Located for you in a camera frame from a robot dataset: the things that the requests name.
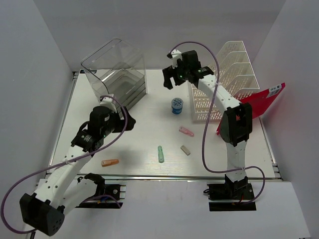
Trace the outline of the blue white small jar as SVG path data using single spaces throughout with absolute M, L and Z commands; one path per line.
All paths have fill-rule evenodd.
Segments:
M 171 111 L 173 114 L 178 115 L 182 112 L 183 100 L 181 98 L 173 98 L 171 101 Z

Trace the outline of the clear acrylic drawer organizer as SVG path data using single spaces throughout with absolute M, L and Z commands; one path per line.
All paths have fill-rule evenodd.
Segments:
M 98 99 L 113 95 L 130 110 L 147 94 L 142 51 L 119 38 L 100 46 L 80 64 Z

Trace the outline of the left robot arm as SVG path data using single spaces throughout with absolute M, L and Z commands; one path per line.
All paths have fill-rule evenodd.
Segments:
M 24 194 L 20 201 L 23 221 L 46 234 L 55 235 L 65 216 L 85 200 L 99 199 L 105 194 L 105 180 L 101 175 L 89 173 L 78 178 L 77 185 L 70 188 L 75 176 L 104 144 L 111 133 L 121 133 L 134 128 L 136 120 L 123 108 L 123 119 L 108 107 L 92 109 L 89 120 L 83 123 L 63 161 L 54 169 L 45 183 L 31 195 Z

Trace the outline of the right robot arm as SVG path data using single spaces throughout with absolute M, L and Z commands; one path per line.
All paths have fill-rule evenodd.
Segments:
M 203 67 L 196 51 L 174 49 L 168 55 L 172 65 L 163 69 L 164 87 L 172 89 L 188 81 L 205 93 L 222 114 L 219 135 L 226 143 L 227 169 L 224 184 L 209 186 L 206 193 L 212 200 L 240 200 L 248 187 L 245 171 L 245 149 L 252 132 L 252 107 L 241 103 L 217 82 L 214 72 Z

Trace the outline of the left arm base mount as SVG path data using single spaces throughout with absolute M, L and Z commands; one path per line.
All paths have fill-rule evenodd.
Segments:
M 85 177 L 78 177 L 77 183 L 80 183 L 83 179 L 93 179 L 93 182 L 97 182 L 98 188 L 93 197 L 94 200 L 85 200 L 76 208 L 86 209 L 120 209 L 123 205 L 126 193 L 126 185 L 107 183 L 101 175 L 89 174 Z

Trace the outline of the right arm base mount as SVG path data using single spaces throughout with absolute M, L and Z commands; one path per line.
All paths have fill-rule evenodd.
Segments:
M 250 183 L 234 194 L 226 190 L 225 184 L 208 184 L 203 193 L 208 196 L 210 212 L 257 210 L 255 202 L 247 203 L 254 198 L 253 188 Z

